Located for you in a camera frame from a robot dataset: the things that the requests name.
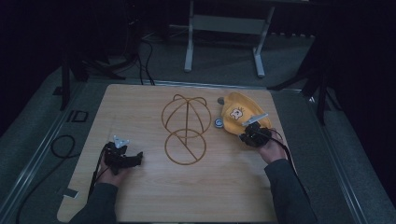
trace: person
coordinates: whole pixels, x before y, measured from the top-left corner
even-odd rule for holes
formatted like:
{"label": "person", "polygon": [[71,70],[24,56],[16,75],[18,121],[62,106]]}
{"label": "person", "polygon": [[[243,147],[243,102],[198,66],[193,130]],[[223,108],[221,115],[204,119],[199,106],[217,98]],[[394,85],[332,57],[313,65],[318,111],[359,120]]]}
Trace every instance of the person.
{"label": "person", "polygon": [[[272,137],[283,144],[276,130],[271,130],[271,132]],[[286,159],[283,147],[276,141],[269,140],[265,146],[259,147],[258,151],[262,159],[268,164],[264,171],[271,184],[278,223],[318,223],[303,187]],[[122,180],[131,172],[131,169],[120,169],[118,175],[113,175],[105,165],[104,160],[102,160],[99,178],[96,181],[91,197],[84,208],[69,223],[117,223],[115,214],[117,191]]]}

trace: sleeve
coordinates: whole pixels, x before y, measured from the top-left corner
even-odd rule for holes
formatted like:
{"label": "sleeve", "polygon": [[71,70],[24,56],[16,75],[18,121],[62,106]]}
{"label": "sleeve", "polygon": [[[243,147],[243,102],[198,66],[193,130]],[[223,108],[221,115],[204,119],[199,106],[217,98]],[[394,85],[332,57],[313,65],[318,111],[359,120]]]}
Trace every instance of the sleeve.
{"label": "sleeve", "polygon": [[303,187],[287,160],[273,161],[264,170],[271,183],[274,208],[279,224],[318,223]]}
{"label": "sleeve", "polygon": [[87,204],[70,220],[70,224],[116,224],[115,203],[118,188],[111,184],[96,184]]}

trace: wooden tabletop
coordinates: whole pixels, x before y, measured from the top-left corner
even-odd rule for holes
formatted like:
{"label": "wooden tabletop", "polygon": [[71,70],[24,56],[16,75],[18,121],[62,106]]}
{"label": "wooden tabletop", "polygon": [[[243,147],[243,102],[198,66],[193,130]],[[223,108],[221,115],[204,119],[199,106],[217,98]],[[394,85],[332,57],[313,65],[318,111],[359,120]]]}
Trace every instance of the wooden tabletop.
{"label": "wooden tabletop", "polygon": [[[85,205],[100,151],[117,135],[131,140],[128,156],[144,153],[142,165],[135,167],[120,187],[116,204],[119,221],[275,221],[270,184],[263,170],[265,162],[236,135],[214,126],[222,109],[218,98],[232,91],[256,101],[269,114],[273,127],[284,136],[268,91],[110,85],[68,186],[77,190],[78,196],[76,199],[64,197],[58,211],[59,220],[69,221]],[[167,151],[173,160],[185,163],[196,160],[182,144],[172,140],[175,137],[163,126],[163,117],[164,120],[172,117],[168,129],[186,128],[185,106],[171,116],[179,104],[171,103],[176,94],[186,98],[202,97],[207,103],[208,110],[200,102],[190,106],[188,129],[201,132],[197,114],[204,126],[209,126],[206,132],[187,140],[192,155],[196,158],[203,155],[192,165],[177,164],[165,152],[169,138]]]}

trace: yellow hat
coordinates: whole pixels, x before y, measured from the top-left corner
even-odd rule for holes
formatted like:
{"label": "yellow hat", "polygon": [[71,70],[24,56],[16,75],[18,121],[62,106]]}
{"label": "yellow hat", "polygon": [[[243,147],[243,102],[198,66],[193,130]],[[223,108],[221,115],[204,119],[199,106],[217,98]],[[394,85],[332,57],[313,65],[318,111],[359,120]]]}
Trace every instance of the yellow hat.
{"label": "yellow hat", "polygon": [[[239,92],[231,92],[224,97],[224,107],[221,111],[224,128],[234,134],[245,132],[246,127],[242,123],[248,121],[252,116],[264,114],[264,111],[254,102]],[[272,128],[268,117],[259,119],[262,128]]]}

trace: hand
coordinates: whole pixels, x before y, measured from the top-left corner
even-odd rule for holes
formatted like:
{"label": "hand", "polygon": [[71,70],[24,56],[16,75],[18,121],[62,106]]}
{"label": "hand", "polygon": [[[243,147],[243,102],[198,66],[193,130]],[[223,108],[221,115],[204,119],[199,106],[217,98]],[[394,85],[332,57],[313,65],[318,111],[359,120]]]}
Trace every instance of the hand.
{"label": "hand", "polygon": [[[275,138],[277,141],[283,144],[282,139],[280,139],[278,133],[275,129],[270,130],[272,137]],[[262,156],[262,159],[270,164],[273,161],[277,161],[280,159],[286,159],[286,153],[283,147],[274,140],[269,140],[267,144],[262,147],[259,147],[259,153]]]}
{"label": "hand", "polygon": [[102,157],[100,162],[100,170],[98,172],[99,178],[96,180],[96,183],[107,183],[120,187],[122,180],[126,178],[126,176],[131,173],[131,168],[119,169],[119,173],[117,175],[113,175],[111,169],[105,164],[105,155]]}

